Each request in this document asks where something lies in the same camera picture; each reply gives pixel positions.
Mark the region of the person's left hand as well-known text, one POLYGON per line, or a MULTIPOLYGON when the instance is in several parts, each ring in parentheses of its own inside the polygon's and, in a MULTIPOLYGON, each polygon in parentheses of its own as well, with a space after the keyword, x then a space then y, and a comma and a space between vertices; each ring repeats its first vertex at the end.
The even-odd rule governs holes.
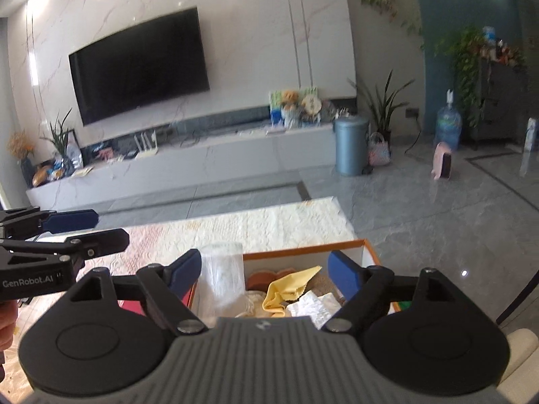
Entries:
POLYGON ((10 349, 14 340, 14 329, 18 320, 18 301, 9 300, 0 305, 0 381, 5 379, 5 350, 10 349))

